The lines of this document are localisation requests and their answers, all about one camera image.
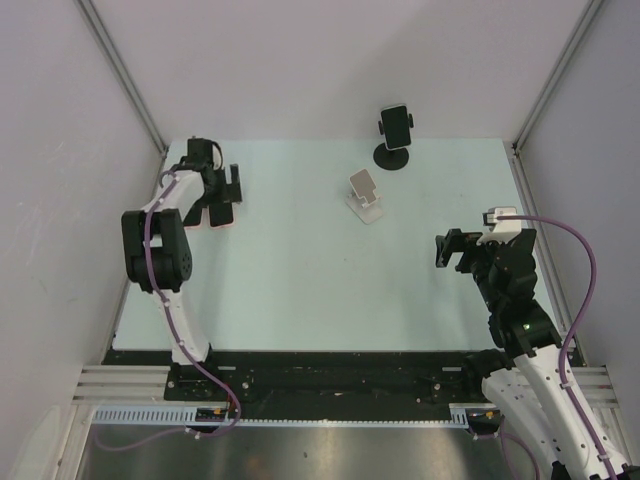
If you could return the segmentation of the black folding phone stand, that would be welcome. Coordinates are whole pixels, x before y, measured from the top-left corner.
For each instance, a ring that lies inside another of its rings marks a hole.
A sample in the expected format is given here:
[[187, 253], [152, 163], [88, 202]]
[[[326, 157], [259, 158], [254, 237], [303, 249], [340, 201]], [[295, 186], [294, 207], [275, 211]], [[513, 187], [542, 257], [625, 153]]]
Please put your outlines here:
[[537, 238], [535, 229], [523, 229], [521, 233], [514, 239], [514, 245], [522, 252], [532, 255]]

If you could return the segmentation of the white folding phone stand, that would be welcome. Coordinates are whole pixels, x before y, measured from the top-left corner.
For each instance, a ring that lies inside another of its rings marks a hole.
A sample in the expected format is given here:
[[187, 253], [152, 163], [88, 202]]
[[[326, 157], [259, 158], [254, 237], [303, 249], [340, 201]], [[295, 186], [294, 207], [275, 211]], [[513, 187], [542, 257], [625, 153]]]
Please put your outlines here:
[[361, 169], [349, 177], [351, 192], [346, 197], [346, 204], [365, 225], [379, 220], [384, 212], [377, 185], [367, 169]]

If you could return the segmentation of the pink phone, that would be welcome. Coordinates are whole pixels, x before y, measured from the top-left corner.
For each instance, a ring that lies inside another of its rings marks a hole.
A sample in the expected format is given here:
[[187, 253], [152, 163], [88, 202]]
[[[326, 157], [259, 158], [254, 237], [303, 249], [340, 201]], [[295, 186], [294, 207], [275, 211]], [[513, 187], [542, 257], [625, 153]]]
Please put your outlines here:
[[232, 202], [214, 202], [207, 207], [208, 224], [212, 229], [231, 226], [234, 223]]
[[186, 229], [199, 228], [209, 225], [209, 208], [206, 205], [194, 205], [183, 220]]

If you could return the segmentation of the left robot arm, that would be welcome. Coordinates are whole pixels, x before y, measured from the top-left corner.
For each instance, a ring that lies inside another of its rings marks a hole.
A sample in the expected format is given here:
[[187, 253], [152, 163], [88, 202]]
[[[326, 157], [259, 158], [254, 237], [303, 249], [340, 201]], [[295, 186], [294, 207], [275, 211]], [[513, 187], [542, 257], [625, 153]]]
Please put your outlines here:
[[212, 170], [176, 165], [166, 171], [154, 198], [121, 216], [125, 269], [129, 280], [154, 298], [164, 315], [172, 362], [202, 364], [211, 343], [193, 312], [185, 284], [194, 271], [187, 230], [231, 226], [243, 201], [237, 164]]

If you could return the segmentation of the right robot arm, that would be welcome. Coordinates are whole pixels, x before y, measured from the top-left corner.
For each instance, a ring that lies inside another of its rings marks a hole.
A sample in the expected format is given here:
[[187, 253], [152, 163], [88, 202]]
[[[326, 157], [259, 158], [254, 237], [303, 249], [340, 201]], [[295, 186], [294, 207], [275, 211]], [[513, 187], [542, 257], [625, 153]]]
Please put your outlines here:
[[489, 400], [510, 424], [502, 439], [520, 444], [538, 479], [636, 479], [638, 466], [616, 447], [582, 393], [562, 339], [537, 302], [536, 232], [506, 242], [451, 229], [435, 239], [435, 265], [472, 276], [489, 312], [495, 348], [469, 356], [463, 393]]

